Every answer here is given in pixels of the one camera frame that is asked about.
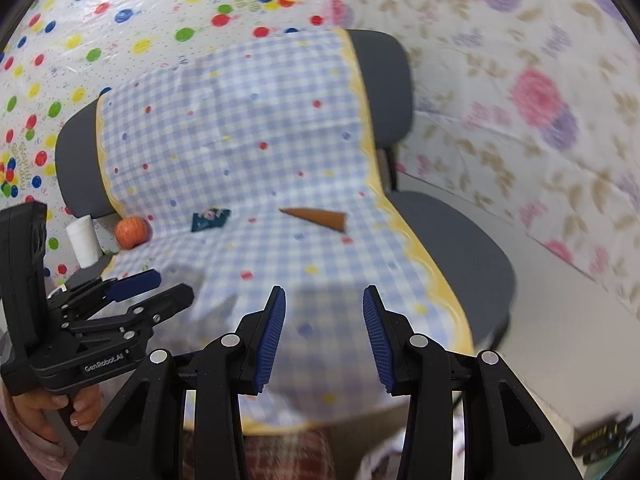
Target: orange triangular object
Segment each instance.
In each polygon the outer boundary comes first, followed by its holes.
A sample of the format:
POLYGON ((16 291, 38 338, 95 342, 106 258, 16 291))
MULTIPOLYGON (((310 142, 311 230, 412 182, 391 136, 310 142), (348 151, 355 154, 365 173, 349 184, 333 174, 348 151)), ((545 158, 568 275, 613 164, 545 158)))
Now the orange triangular object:
POLYGON ((324 209, 309 209, 306 207, 286 207, 280 211, 303 220, 309 220, 314 224, 318 224, 329 229, 344 232, 346 224, 346 213, 336 211, 326 211, 324 209))

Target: white paper cup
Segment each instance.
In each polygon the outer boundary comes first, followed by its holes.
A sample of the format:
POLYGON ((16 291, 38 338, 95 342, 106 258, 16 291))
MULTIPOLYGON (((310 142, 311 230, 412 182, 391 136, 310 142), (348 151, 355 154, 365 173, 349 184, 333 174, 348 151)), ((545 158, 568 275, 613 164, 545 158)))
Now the white paper cup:
POLYGON ((71 246, 76 253, 80 267, 86 269, 102 256, 102 249, 95 235, 94 223, 89 215, 83 216, 66 227, 71 246))

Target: fingernail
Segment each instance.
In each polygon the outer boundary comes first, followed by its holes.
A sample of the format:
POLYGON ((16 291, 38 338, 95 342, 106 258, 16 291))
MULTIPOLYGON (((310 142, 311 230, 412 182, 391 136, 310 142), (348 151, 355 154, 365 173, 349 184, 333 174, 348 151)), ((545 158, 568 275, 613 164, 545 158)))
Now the fingernail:
POLYGON ((64 408, 68 403, 68 399, 66 395, 55 396, 53 397, 53 403, 59 408, 64 408))

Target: yellow cloth border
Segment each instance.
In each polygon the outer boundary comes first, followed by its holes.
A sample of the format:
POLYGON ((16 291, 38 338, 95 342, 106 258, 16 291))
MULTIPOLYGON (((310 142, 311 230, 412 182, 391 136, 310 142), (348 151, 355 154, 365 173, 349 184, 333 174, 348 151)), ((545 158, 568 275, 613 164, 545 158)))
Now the yellow cloth border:
POLYGON ((369 113, 369 101, 367 100, 367 93, 364 88, 362 74, 360 73, 360 65, 347 31, 336 30, 335 32, 342 38, 342 57, 351 67, 350 88, 351 91, 356 94, 358 104, 360 105, 360 121, 362 122, 363 128, 360 150, 365 154, 369 161, 367 185, 378 198, 376 206, 390 214, 391 219, 388 222, 388 227, 392 231, 402 233, 406 237, 407 245, 404 250, 404 255, 412 262, 423 266, 427 271, 427 274, 429 275, 427 298, 433 301, 433 303, 442 306, 451 316, 454 325, 455 338, 453 343, 450 345, 449 350, 473 355, 474 347, 471 339, 471 330, 466 320, 465 313, 458 302, 458 298, 456 298, 456 295, 451 290, 449 283, 444 279, 440 269, 433 261, 427 250, 422 246, 418 237, 413 231, 411 231, 411 228, 400 216, 400 213, 396 211, 396 208, 394 208, 391 202, 389 202, 385 196, 384 190, 382 189, 380 174, 378 173, 378 163, 376 161, 376 150, 373 142, 373 128, 369 113))
MULTIPOLYGON (((444 276, 440 272, 440 269, 433 261, 427 250, 422 246, 418 237, 409 228, 404 219, 400 216, 400 213, 396 211, 391 202, 386 198, 382 183, 380 181, 380 174, 378 173, 378 164, 376 161, 376 150, 373 141, 373 128, 371 124, 371 116, 369 113, 369 102, 367 100, 367 93, 364 88, 364 82, 362 74, 360 73, 360 65, 356 57, 356 53, 351 43, 346 30, 335 29, 334 33, 338 35, 342 40, 342 58, 351 69, 351 83, 350 89, 356 95, 358 99, 359 116, 362 122, 362 140, 360 141, 360 151, 367 157, 369 163, 369 172, 367 177, 367 187, 375 193, 377 197, 376 206, 390 215, 388 227, 394 232, 401 233, 405 236, 407 244, 404 250, 405 256, 412 262, 415 262, 424 267, 429 276, 429 288, 427 290, 427 298, 433 301, 438 306, 443 307, 447 313, 451 316, 452 323, 454 325, 454 340, 450 345, 449 350, 453 352, 473 355, 473 343, 471 339, 471 330, 469 329, 468 322, 462 307, 458 303, 458 299, 451 290, 449 283, 444 279, 444 276)), ((98 107, 96 110, 96 144, 98 146, 98 161, 100 162, 100 174, 102 175, 102 181, 104 188, 107 190, 107 196, 113 205, 114 209, 122 216, 122 206, 111 195, 111 192, 107 186, 107 178, 104 173, 104 159, 105 152, 100 142, 100 136, 102 133, 102 115, 101 105, 104 95, 98 101, 98 107)), ((107 273, 114 264, 115 257, 112 258, 109 266, 104 270, 104 274, 107 273)), ((288 434, 299 433, 300 431, 310 430, 312 428, 318 428, 323 426, 320 422, 308 422, 306 424, 300 424, 299 426, 293 426, 289 428, 281 428, 277 426, 270 426, 269 424, 263 424, 256 420, 242 417, 242 432, 247 435, 276 435, 276 434, 288 434)))
POLYGON ((95 107, 95 145, 98 149, 98 166, 100 167, 100 176, 102 177, 102 185, 104 186, 104 190, 107 192, 107 197, 109 202, 113 208, 118 212, 121 218, 124 218, 124 209, 122 208, 122 204, 116 200, 116 198, 111 193, 111 181, 107 178, 108 168, 106 167, 106 159, 107 153, 104 151, 102 146, 102 131, 104 130, 104 119, 102 118, 102 106, 104 105, 104 101, 108 95, 102 94, 98 98, 98 104, 95 107))

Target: black device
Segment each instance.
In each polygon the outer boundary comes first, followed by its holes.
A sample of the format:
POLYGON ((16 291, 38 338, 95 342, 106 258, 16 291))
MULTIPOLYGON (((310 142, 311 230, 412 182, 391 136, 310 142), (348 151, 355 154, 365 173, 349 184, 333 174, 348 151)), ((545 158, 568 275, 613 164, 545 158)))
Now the black device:
POLYGON ((626 446, 626 443, 629 442, 636 433, 638 433, 639 428, 640 426, 636 426, 632 430, 619 433, 618 436, 609 445, 605 447, 601 447, 596 451, 592 451, 584 455, 582 457, 582 463, 584 465, 593 464, 594 462, 598 462, 599 460, 604 460, 610 455, 613 455, 614 453, 619 452, 621 449, 623 449, 623 447, 626 446))
MULTIPOLYGON (((47 299, 44 287, 47 206, 39 202, 0 211, 0 274, 8 341, 0 374, 12 396, 39 386, 57 395, 74 394, 133 370, 146 357, 153 327, 193 302, 181 283, 135 304, 120 316, 88 319, 112 301, 157 288, 151 269, 122 280, 88 283, 47 299)), ((72 403, 59 410, 77 441, 85 433, 68 420, 72 403)))
POLYGON ((626 434, 626 430, 631 425, 632 420, 633 415, 629 415, 620 421, 612 418, 588 433, 581 435, 575 439, 571 448, 572 456, 577 458, 583 455, 590 455, 601 448, 612 444, 615 445, 626 434))
POLYGON ((194 428, 197 478, 247 480, 238 395, 269 382, 286 297, 273 287, 261 312, 235 333, 176 356, 159 349, 145 359, 109 403, 63 480, 178 480, 187 390, 197 390, 194 428))
MULTIPOLYGON (((465 480, 580 480, 562 441, 504 360, 447 352, 414 333, 405 316, 388 312, 375 286, 363 311, 380 382, 393 396, 411 396, 398 480, 449 480, 452 391, 465 417, 465 480)), ((640 478, 636 435, 604 480, 640 478)))

